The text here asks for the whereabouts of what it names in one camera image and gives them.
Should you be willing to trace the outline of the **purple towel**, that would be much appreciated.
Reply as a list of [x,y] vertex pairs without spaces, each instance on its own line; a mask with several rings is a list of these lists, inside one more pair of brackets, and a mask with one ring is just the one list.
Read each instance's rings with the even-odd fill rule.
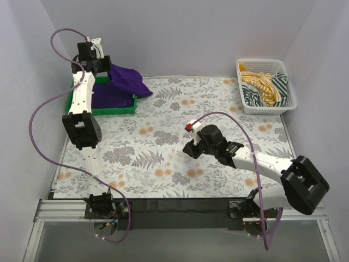
[[112,64],[111,70],[108,72],[109,83],[117,90],[134,94],[140,98],[149,97],[153,92],[143,83],[142,75],[129,68],[123,68]]
[[124,93],[111,84],[95,84],[92,94],[92,109],[128,108],[133,106],[132,94]]

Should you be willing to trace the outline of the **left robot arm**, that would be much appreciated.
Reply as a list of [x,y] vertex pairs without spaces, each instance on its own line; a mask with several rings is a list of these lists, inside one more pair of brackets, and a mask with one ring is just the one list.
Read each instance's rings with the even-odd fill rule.
[[79,53],[73,58],[71,68],[73,84],[78,87],[73,90],[71,106],[62,122],[70,141],[80,151],[86,170],[92,174],[89,197],[85,201],[92,212],[111,218],[115,213],[112,195],[109,187],[100,183],[104,178],[99,149],[102,131],[92,114],[95,77],[111,70],[111,60],[104,55],[100,38],[78,43],[77,48]]

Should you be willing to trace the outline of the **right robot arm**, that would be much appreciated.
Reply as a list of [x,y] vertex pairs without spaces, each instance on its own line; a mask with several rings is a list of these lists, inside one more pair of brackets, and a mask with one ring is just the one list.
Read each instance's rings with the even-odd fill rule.
[[253,154],[243,144],[227,141],[213,124],[187,123],[185,130],[192,132],[192,140],[184,146],[183,152],[193,159],[202,154],[211,155],[224,166],[258,171],[280,184],[278,188],[252,190],[241,207],[246,214],[258,216],[265,210],[291,207],[304,215],[311,215],[330,189],[328,182],[305,156],[287,159]]

